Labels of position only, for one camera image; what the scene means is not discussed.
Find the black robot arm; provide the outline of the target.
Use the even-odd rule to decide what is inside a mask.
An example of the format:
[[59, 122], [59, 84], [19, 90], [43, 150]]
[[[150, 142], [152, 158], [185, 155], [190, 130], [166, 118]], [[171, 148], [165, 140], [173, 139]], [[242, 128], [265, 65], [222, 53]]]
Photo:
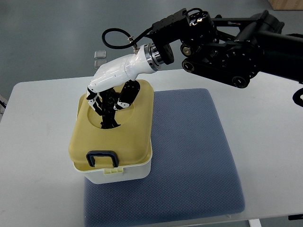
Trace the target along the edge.
[[170, 44], [180, 40], [185, 71], [230, 86], [246, 88], [259, 72], [302, 83], [303, 36], [282, 34], [283, 27], [268, 11], [212, 18], [193, 8], [153, 23], [140, 38], [152, 40], [152, 56], [160, 64], [174, 62]]

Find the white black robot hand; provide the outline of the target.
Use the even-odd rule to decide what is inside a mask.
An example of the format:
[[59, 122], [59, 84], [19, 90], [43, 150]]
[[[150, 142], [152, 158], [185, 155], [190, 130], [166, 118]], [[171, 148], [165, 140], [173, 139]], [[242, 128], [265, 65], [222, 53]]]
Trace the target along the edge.
[[154, 44], [142, 45], [137, 53], [112, 60], [99, 67], [88, 85], [87, 101], [100, 116], [128, 108], [139, 93], [139, 74], [151, 74], [164, 61]]

